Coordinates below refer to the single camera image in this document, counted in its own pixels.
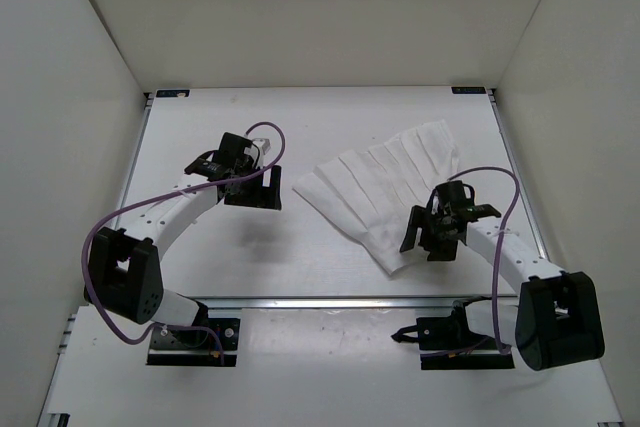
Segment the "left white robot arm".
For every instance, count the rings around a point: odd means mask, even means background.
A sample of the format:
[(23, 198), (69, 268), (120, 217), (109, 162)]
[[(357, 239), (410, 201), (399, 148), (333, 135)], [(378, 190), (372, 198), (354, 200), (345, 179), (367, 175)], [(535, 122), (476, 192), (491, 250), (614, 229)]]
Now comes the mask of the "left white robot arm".
[(167, 289), (161, 260), (198, 218), (219, 204), (279, 210), (281, 168), (267, 163), (267, 138), (229, 132), (218, 148), (188, 164), (169, 194), (139, 207), (119, 228), (101, 227), (90, 241), (88, 299), (139, 325), (174, 326), (188, 345), (208, 336), (201, 303)]

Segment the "white pleated skirt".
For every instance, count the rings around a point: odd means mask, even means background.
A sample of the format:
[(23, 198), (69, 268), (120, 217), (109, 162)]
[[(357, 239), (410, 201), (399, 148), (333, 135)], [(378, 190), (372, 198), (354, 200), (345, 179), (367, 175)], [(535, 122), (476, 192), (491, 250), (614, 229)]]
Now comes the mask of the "white pleated skirt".
[(425, 205), (433, 189), (458, 171), (459, 161), (447, 123), (427, 122), (316, 165), (293, 190), (392, 275), (425, 258), (400, 251), (411, 208)]

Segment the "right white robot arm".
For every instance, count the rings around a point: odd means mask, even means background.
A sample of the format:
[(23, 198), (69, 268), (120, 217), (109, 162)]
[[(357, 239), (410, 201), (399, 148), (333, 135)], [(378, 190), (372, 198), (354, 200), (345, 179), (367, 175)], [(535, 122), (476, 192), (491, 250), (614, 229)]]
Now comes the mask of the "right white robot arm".
[(539, 256), (504, 219), (495, 207), (477, 204), (462, 181), (438, 185), (425, 205), (412, 207), (401, 252), (421, 247), (428, 261), (450, 262), (465, 245), (518, 299), (502, 302), (491, 293), (457, 300), (448, 316), (419, 317), (393, 340), (418, 345), (430, 363), (499, 346), (516, 350), (534, 371), (601, 358), (605, 341), (592, 279)]

